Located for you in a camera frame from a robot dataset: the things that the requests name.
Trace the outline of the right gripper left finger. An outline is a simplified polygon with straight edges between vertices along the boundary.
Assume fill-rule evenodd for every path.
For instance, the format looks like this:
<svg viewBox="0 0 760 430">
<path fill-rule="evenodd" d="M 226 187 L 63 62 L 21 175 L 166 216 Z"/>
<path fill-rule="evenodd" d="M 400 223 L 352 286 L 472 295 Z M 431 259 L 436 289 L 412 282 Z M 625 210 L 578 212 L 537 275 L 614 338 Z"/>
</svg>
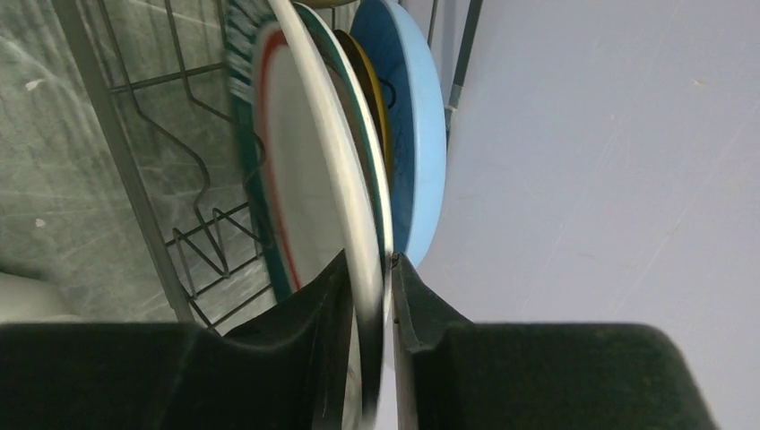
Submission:
<svg viewBox="0 0 760 430">
<path fill-rule="evenodd" d="M 337 254 L 225 335 L 191 323 L 1 329 L 4 429 L 338 429 L 350 279 Z"/>
</svg>

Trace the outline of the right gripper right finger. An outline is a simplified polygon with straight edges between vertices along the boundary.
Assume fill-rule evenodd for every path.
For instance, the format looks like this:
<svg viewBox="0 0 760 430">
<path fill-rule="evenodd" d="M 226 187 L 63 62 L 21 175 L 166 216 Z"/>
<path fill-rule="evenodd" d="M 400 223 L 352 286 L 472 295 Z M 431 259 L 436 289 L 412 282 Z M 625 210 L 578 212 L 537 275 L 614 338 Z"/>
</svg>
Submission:
<svg viewBox="0 0 760 430">
<path fill-rule="evenodd" d="M 635 323 L 473 322 L 392 258 L 401 429 L 714 429 L 680 350 Z"/>
</svg>

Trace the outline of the red striped green rim plate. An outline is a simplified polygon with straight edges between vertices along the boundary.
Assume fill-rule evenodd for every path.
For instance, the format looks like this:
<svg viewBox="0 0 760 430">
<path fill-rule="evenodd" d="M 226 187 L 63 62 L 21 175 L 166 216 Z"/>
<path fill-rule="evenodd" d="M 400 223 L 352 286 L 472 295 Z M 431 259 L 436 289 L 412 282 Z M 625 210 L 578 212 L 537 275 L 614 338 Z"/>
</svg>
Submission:
<svg viewBox="0 0 760 430">
<path fill-rule="evenodd" d="M 372 429 L 382 380 L 386 273 L 347 117 L 294 4 L 229 2 L 230 113 L 279 304 L 337 254 L 346 258 L 351 316 L 340 429 Z"/>
</svg>

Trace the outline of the green rimmed white plate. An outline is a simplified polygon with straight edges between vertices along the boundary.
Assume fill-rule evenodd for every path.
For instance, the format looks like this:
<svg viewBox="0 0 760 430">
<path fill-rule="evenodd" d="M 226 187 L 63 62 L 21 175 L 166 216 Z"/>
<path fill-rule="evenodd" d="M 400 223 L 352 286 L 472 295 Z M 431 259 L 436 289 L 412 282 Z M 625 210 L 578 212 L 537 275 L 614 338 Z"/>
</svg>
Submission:
<svg viewBox="0 0 760 430">
<path fill-rule="evenodd" d="M 327 66 L 347 117 L 371 201 L 381 267 L 387 273 L 393 253 L 391 188 L 385 172 L 381 142 L 367 99 L 347 55 L 333 34 L 335 30 L 308 5 L 295 3 L 294 6 Z"/>
</svg>

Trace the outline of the blue plate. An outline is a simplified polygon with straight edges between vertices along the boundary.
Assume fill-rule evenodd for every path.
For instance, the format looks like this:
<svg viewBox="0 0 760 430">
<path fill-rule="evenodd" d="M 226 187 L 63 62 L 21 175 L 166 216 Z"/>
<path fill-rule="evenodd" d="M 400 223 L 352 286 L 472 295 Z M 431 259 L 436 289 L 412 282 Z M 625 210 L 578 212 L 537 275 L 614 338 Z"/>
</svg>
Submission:
<svg viewBox="0 0 760 430">
<path fill-rule="evenodd" d="M 394 249 L 419 265 L 445 193 L 445 112 L 434 58 L 416 21 L 394 1 L 361 2 L 350 35 L 383 80 L 389 105 Z"/>
</svg>

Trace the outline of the yellow brown patterned plate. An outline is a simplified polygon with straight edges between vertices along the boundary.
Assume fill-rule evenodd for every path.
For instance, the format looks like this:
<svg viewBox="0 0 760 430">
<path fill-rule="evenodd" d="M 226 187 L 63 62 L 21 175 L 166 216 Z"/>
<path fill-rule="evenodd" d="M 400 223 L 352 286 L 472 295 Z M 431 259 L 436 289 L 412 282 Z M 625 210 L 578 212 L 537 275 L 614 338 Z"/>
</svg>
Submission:
<svg viewBox="0 0 760 430">
<path fill-rule="evenodd" d="M 381 152 L 384 158 L 388 185 L 390 188 L 393 188 L 393 136 L 388 107 L 384 99 L 383 85 L 369 57 L 358 41 L 344 30 L 335 30 L 333 34 L 347 55 L 367 99 L 376 132 L 381 142 Z"/>
</svg>

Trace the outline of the white pvc pipe frame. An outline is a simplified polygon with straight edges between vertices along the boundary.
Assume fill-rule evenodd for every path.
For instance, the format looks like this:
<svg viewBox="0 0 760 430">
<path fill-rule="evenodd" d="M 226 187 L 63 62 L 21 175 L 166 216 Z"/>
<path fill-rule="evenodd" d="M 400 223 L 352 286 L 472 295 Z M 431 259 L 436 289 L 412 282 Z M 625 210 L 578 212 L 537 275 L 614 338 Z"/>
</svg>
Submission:
<svg viewBox="0 0 760 430">
<path fill-rule="evenodd" d="M 81 320 L 55 285 L 1 273 L 1 323 L 74 323 Z"/>
</svg>

